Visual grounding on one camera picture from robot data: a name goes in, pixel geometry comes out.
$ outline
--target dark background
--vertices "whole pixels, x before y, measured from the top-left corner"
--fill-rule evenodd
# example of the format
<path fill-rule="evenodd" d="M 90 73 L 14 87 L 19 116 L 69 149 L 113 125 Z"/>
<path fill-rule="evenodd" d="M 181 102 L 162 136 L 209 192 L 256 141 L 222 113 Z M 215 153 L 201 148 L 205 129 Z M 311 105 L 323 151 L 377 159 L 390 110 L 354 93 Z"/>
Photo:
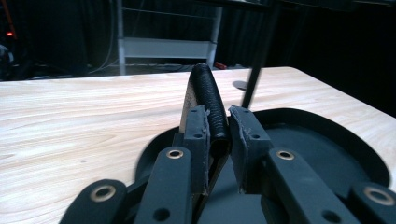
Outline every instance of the dark background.
<path fill-rule="evenodd" d="M 6 2 L 18 39 L 2 35 L 0 44 L 13 52 L 13 63 L 17 66 L 3 66 L 3 60 L 3 80 L 24 80 L 43 73 L 94 76 L 89 72 L 105 61 L 111 33 L 117 33 L 116 7 L 108 1 Z M 212 20 L 207 17 L 214 16 L 213 6 L 187 1 L 124 2 L 130 8 L 205 17 L 124 11 L 127 36 L 190 40 L 210 37 Z M 250 67 L 257 44 L 262 41 L 258 31 L 263 20 L 265 12 L 225 8 L 216 61 Z M 1 29 L 2 33 L 7 29 L 4 15 Z M 341 12 L 283 4 L 273 35 L 265 66 L 295 67 L 396 117 L 395 7 L 358 5 L 353 11 Z M 117 60 L 115 37 L 106 64 Z M 160 63 L 197 62 L 160 60 Z"/>

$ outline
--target round hole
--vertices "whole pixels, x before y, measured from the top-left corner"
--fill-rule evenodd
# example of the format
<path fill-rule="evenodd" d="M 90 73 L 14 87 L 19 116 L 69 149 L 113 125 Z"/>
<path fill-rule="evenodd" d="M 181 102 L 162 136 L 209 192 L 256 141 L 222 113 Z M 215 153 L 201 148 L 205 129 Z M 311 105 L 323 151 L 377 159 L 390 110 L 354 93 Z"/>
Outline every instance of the round hole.
<path fill-rule="evenodd" d="M 294 159 L 294 155 L 288 151 L 278 151 L 276 155 L 282 160 L 291 161 Z"/>
<path fill-rule="evenodd" d="M 393 206 L 395 204 L 395 200 L 384 190 L 381 189 L 366 187 L 364 189 L 364 194 L 367 196 L 367 198 L 375 203 L 379 203 L 385 206 Z"/>
<path fill-rule="evenodd" d="M 154 212 L 154 215 L 153 215 L 154 219 L 157 220 L 157 221 L 165 221 L 170 216 L 171 216 L 171 213 L 166 208 L 157 209 Z"/>
<path fill-rule="evenodd" d="M 101 203 L 109 200 L 116 193 L 116 188 L 111 185 L 103 185 L 95 188 L 91 192 L 91 200 L 96 203 Z"/>
<path fill-rule="evenodd" d="M 326 219 L 328 222 L 331 222 L 331 223 L 340 223 L 341 222 L 341 218 L 332 211 L 325 210 L 322 212 L 322 216 L 324 217 L 324 219 Z"/>
<path fill-rule="evenodd" d="M 166 153 L 166 156 L 170 159 L 179 159 L 183 156 L 183 152 L 180 150 L 170 150 Z"/>

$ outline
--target wooden table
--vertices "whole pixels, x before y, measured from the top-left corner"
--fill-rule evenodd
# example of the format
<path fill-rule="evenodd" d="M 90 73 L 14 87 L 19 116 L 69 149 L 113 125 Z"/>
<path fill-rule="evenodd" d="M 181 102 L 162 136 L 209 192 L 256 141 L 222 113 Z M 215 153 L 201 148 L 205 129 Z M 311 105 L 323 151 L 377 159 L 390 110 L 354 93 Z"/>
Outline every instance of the wooden table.
<path fill-rule="evenodd" d="M 223 102 L 248 70 L 214 72 Z M 178 126 L 188 73 L 0 83 L 0 222 L 56 223 L 78 193 L 112 178 L 133 183 L 145 145 Z M 266 68 L 252 111 L 307 110 L 357 134 L 396 177 L 396 119 L 289 67 Z M 396 190 L 393 182 L 391 188 Z"/>

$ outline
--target cable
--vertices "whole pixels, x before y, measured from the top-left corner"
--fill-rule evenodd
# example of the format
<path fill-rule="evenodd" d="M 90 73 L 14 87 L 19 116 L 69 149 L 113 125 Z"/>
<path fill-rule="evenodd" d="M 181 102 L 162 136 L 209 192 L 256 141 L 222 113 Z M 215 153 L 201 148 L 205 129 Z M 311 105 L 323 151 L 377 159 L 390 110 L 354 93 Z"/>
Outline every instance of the cable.
<path fill-rule="evenodd" d="M 109 0 L 108 2 L 109 2 L 109 4 L 110 4 L 110 45 L 109 45 L 109 47 L 108 47 L 108 53 L 107 53 L 106 59 L 105 59 L 105 61 L 102 63 L 102 65 L 100 65 L 97 69 L 95 69 L 95 70 L 89 72 L 88 74 L 92 74 L 92 73 L 95 73 L 95 72 L 98 72 L 98 71 L 101 71 L 101 70 L 107 68 L 106 64 L 107 64 L 107 62 L 108 62 L 108 59 L 110 58 L 111 51 L 113 50 L 113 40 L 114 40 L 114 10 L 113 10 L 113 1 L 112 1 L 112 0 Z"/>

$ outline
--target metal grommet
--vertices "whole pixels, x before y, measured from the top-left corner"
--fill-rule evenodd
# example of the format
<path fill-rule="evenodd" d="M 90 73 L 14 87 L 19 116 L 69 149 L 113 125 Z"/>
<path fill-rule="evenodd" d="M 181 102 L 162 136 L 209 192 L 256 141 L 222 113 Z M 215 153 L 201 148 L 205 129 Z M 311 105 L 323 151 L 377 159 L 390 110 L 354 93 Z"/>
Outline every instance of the metal grommet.
<path fill-rule="evenodd" d="M 183 151 L 180 151 L 180 150 L 176 150 L 176 149 L 174 149 L 174 150 L 170 150 L 170 151 L 168 151 L 167 153 L 166 153 L 166 156 L 169 158 L 169 159 L 179 159 L 179 158 L 181 158 L 181 157 L 183 157 Z"/>
<path fill-rule="evenodd" d="M 116 194 L 116 188 L 114 188 L 111 185 L 102 185 L 96 187 L 91 192 L 91 200 L 93 200 L 96 203 L 101 203 L 109 200 L 111 197 L 114 196 L 114 194 Z"/>
<path fill-rule="evenodd" d="M 280 150 L 276 153 L 276 155 L 282 160 L 287 160 L 287 161 L 294 160 L 294 155 L 288 151 Z"/>
<path fill-rule="evenodd" d="M 384 190 L 376 189 L 373 187 L 366 187 L 364 188 L 363 192 L 367 196 L 367 198 L 375 203 L 379 203 L 385 206 L 393 206 L 395 204 L 395 200 Z"/>

